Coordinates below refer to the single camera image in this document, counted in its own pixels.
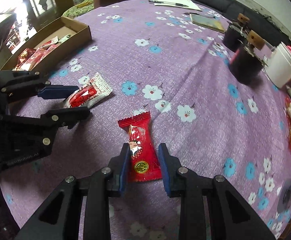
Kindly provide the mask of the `white red snack packet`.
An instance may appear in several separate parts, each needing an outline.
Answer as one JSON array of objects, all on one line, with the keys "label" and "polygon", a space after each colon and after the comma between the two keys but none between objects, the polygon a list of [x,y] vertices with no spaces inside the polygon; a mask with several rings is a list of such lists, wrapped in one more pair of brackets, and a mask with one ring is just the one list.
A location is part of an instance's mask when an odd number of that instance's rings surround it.
[{"label": "white red snack packet", "polygon": [[104,100],[112,93],[113,89],[105,79],[96,73],[88,83],[74,91],[65,101],[64,108],[87,107]]}]

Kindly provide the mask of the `cream white candy packet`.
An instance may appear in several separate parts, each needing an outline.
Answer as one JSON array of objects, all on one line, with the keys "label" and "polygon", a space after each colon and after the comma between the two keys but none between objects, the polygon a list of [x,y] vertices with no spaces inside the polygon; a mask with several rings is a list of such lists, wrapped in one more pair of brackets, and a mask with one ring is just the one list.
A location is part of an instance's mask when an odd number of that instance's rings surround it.
[{"label": "cream white candy packet", "polygon": [[67,34],[67,35],[63,36],[62,38],[60,38],[58,40],[58,42],[62,44],[64,42],[66,42],[67,40],[69,40],[71,38],[71,36],[72,36],[71,34]]}]

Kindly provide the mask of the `pink snack bag far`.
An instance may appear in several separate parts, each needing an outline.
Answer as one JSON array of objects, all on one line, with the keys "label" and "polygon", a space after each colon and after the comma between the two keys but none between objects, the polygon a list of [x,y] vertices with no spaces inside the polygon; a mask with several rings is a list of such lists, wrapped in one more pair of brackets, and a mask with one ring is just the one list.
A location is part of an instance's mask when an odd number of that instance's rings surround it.
[{"label": "pink snack bag far", "polygon": [[24,64],[13,68],[13,71],[31,71],[37,64],[39,64],[51,52],[40,53],[36,51]]}]

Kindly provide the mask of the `large dark red snack bag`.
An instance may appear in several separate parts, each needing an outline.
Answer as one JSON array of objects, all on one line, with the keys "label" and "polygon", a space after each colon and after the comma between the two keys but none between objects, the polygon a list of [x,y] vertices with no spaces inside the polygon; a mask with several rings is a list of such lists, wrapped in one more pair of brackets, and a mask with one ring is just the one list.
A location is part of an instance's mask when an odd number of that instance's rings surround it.
[{"label": "large dark red snack bag", "polygon": [[17,66],[21,66],[24,64],[34,53],[36,52],[35,49],[26,48],[17,58]]}]

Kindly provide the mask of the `white red striped packet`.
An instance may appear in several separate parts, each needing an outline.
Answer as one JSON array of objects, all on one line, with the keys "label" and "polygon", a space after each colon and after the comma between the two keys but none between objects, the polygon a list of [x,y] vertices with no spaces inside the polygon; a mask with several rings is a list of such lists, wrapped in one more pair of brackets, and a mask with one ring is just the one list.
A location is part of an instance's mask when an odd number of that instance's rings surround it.
[{"label": "white red striped packet", "polygon": [[54,50],[55,48],[57,48],[59,46],[58,40],[59,40],[58,37],[55,36],[54,38],[51,38],[49,41],[47,41],[44,44],[42,44],[41,46],[39,46],[36,49],[36,51],[38,51],[40,53],[51,52],[52,50]]}]

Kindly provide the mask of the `cardboard box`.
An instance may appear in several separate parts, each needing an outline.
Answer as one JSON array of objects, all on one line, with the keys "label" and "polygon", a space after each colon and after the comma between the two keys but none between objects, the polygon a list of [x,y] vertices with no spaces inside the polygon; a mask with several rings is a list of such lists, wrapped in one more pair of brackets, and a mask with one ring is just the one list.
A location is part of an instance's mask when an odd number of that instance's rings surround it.
[{"label": "cardboard box", "polygon": [[1,70],[47,73],[91,40],[87,24],[61,16],[25,42]]}]

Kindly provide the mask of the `green blanket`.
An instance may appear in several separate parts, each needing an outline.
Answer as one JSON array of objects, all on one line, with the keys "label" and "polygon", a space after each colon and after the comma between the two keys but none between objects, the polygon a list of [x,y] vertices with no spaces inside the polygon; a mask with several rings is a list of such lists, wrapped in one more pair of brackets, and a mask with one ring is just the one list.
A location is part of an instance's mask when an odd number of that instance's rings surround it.
[{"label": "green blanket", "polygon": [[84,0],[79,4],[70,7],[66,10],[62,16],[68,17],[71,19],[77,18],[83,14],[86,14],[89,11],[94,9],[94,0]]}]

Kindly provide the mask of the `purple floral tablecloth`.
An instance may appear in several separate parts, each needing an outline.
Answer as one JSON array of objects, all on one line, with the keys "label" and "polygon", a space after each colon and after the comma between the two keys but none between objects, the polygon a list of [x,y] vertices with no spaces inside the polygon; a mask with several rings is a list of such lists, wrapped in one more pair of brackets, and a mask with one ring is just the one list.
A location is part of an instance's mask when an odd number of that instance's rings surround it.
[{"label": "purple floral tablecloth", "polygon": [[86,177],[105,166],[128,141],[118,120],[149,111],[154,146],[204,177],[222,174],[275,237],[291,218],[277,203],[291,179],[285,92],[263,73],[255,88],[228,69],[223,36],[194,25],[184,9],[131,0],[79,17],[92,43],[67,57],[52,82],[85,84],[99,73],[111,96],[73,129],[62,128],[52,154],[0,174],[5,201],[23,226],[67,176]]}]

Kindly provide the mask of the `black jar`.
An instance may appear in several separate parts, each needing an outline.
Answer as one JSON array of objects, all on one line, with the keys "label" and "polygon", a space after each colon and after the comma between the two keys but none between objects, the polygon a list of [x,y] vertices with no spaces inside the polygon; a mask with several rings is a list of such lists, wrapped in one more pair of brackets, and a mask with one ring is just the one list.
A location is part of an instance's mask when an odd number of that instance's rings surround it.
[{"label": "black jar", "polygon": [[249,32],[249,22],[250,18],[239,13],[237,20],[229,24],[223,38],[223,44],[226,48],[236,52],[236,50],[245,42]]},{"label": "black jar", "polygon": [[255,49],[261,51],[264,45],[264,39],[255,31],[248,33],[246,42],[237,49],[229,63],[229,70],[238,82],[247,86],[254,82],[264,66]]}]

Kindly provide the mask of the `white notepad papers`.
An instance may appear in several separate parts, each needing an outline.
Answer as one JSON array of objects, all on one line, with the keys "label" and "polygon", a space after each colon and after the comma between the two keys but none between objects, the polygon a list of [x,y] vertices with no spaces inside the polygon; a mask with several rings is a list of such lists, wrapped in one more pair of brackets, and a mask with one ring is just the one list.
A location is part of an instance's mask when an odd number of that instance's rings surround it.
[{"label": "white notepad papers", "polygon": [[189,6],[188,8],[185,9],[201,11],[201,8],[192,0],[154,0],[154,1],[181,3]]}]

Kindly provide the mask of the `white cup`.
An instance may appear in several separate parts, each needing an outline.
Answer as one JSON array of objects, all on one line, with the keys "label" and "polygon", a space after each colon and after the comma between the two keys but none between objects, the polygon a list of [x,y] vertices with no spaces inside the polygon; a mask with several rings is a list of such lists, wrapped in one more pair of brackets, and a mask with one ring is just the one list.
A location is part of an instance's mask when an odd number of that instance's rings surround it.
[{"label": "white cup", "polygon": [[277,88],[288,83],[291,80],[291,46],[281,42],[267,59],[264,70]]}]

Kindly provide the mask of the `black pen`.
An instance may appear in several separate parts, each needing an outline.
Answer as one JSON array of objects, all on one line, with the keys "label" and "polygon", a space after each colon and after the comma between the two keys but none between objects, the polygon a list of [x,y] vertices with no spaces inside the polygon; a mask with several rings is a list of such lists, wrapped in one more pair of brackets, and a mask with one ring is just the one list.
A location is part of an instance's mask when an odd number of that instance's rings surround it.
[{"label": "black pen", "polygon": [[172,2],[162,2],[162,1],[154,1],[149,0],[149,3],[154,5],[161,5],[161,6],[168,6],[168,7],[181,7],[181,8],[188,8],[188,5],[181,4],[181,3],[172,3]]}]

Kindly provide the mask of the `black jar far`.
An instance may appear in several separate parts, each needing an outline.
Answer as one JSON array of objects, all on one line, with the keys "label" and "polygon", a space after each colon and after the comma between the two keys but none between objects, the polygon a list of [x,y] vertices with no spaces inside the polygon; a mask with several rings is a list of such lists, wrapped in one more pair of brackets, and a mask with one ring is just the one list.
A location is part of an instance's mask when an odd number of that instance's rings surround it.
[{"label": "black jar far", "polygon": [[250,18],[239,13],[237,20],[229,24],[223,38],[223,44],[226,48],[236,52],[236,50],[245,42],[249,32],[249,22]]}]

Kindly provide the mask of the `green booklet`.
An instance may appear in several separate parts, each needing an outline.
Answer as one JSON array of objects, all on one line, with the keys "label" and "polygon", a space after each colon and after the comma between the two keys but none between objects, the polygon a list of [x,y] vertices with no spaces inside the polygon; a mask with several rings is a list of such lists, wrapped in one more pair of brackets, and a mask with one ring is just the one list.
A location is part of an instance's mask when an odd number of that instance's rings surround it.
[{"label": "green booklet", "polygon": [[226,32],[226,29],[224,28],[223,24],[220,22],[220,20],[217,20],[216,18],[202,16],[198,14],[190,14],[190,18],[192,23],[195,25],[215,30],[221,33]]}]

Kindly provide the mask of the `black leather sofa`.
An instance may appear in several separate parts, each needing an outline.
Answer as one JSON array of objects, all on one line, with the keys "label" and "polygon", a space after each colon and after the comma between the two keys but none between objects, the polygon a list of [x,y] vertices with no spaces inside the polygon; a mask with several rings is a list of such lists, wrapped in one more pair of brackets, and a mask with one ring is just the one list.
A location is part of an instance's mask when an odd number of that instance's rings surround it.
[{"label": "black leather sofa", "polygon": [[278,46],[281,42],[291,46],[291,40],[287,34],[273,22],[273,18],[264,12],[253,10],[236,0],[193,0],[197,4],[205,5],[223,15],[229,20],[236,20],[241,13],[250,19],[248,27],[258,33],[272,46]]}]

